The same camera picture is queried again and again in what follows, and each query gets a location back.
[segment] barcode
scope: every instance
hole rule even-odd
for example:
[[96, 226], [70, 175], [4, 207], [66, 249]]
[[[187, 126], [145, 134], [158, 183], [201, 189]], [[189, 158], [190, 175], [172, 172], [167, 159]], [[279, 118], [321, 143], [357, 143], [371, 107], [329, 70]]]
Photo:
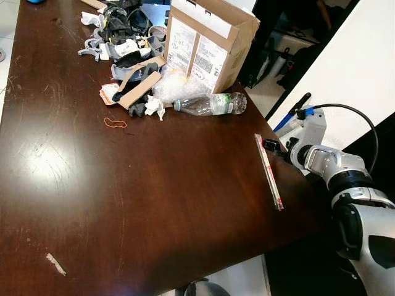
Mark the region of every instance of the barcode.
[[204, 59], [198, 54], [196, 55], [195, 64], [201, 67], [207, 73], [211, 72], [212, 63], [210, 63], [208, 60]]
[[181, 54], [177, 53], [176, 56], [182, 60], [184, 63], [186, 63], [187, 65], [189, 65], [189, 61], [186, 57], [182, 56]]
[[183, 72], [186, 74], [186, 67], [185, 67], [185, 64], [179, 64], [179, 63], [177, 63], [177, 65], [181, 68], [181, 70], [183, 70]]

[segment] plastic water bottle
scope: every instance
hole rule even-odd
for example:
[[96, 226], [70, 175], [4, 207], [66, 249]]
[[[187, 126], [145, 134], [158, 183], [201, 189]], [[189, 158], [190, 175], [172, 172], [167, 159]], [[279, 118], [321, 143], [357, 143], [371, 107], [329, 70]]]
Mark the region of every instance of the plastic water bottle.
[[186, 100], [174, 102], [176, 111], [184, 111], [196, 116], [241, 114], [247, 107], [244, 94], [195, 94]]

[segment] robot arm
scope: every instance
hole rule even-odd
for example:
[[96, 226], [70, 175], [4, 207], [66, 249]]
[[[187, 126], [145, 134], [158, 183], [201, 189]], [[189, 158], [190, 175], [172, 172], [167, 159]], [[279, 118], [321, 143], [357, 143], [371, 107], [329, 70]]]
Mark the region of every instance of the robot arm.
[[[367, 294], [395, 295], [395, 204], [375, 187], [361, 157], [320, 145], [326, 129], [321, 109], [296, 113], [276, 132], [286, 160], [324, 179], [333, 196], [336, 251], [351, 262]], [[284, 156], [273, 140], [264, 147]]]

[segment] orange rubber band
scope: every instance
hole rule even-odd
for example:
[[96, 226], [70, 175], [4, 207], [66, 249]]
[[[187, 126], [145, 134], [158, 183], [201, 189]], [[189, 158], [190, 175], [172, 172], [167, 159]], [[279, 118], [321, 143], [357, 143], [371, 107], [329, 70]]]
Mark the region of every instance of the orange rubber band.
[[[107, 120], [109, 120], [109, 121], [111, 121], [111, 123], [118, 123], [118, 122], [122, 122], [123, 123], [123, 125], [109, 125], [107, 122], [106, 122], [106, 119]], [[112, 121], [110, 118], [108, 118], [108, 117], [104, 117], [104, 124], [105, 125], [107, 125], [109, 128], [126, 128], [128, 125], [126, 124], [126, 122], [124, 122], [124, 121], [122, 121], [122, 120], [117, 120], [117, 121]]]

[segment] bottle label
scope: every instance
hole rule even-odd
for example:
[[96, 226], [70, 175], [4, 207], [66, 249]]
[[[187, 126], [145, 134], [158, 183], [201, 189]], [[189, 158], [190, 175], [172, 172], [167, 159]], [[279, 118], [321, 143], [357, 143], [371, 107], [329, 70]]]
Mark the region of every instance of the bottle label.
[[230, 102], [230, 94], [213, 94], [210, 107], [213, 115], [231, 113], [233, 104]]

